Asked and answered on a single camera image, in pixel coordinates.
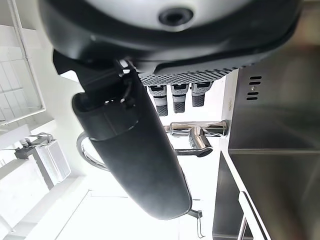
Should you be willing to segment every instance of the stainless steel panel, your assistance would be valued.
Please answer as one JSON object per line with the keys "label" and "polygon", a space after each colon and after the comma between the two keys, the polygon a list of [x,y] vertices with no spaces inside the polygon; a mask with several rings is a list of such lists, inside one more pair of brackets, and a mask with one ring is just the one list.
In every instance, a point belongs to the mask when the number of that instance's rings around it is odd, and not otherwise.
{"label": "stainless steel panel", "polygon": [[319,2],[305,4],[293,38],[271,57],[239,70],[230,148],[320,147],[319,23]]}
{"label": "stainless steel panel", "polygon": [[[243,211],[239,204],[239,189],[226,163],[220,154],[218,180],[215,198],[214,222],[212,229],[213,240],[237,240]],[[244,240],[252,240],[250,228],[247,227]]]}
{"label": "stainless steel panel", "polygon": [[272,240],[320,239],[320,151],[230,150]]}
{"label": "stainless steel panel", "polygon": [[231,160],[220,157],[213,236],[238,235],[241,189],[271,240],[319,240],[319,2],[304,4],[283,48],[239,70],[228,147]]}

